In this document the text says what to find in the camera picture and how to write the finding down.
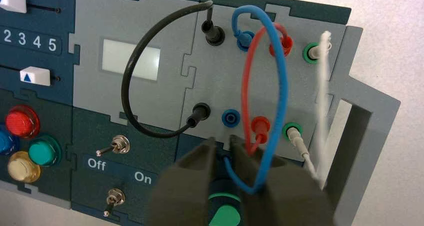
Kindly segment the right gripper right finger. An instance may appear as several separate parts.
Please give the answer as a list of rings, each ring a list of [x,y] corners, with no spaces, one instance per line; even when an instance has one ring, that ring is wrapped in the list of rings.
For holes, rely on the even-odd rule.
[[[241,191],[242,221],[246,226],[333,226],[334,213],[328,196],[304,168],[272,156],[265,182],[254,189],[260,162],[258,149],[252,156],[244,140],[229,137],[229,176]]]

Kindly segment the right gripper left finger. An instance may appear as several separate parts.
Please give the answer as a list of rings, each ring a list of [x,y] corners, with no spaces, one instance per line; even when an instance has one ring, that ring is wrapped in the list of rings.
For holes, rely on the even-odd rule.
[[[202,141],[159,175],[148,204],[147,226],[206,226],[215,176],[215,138]]]

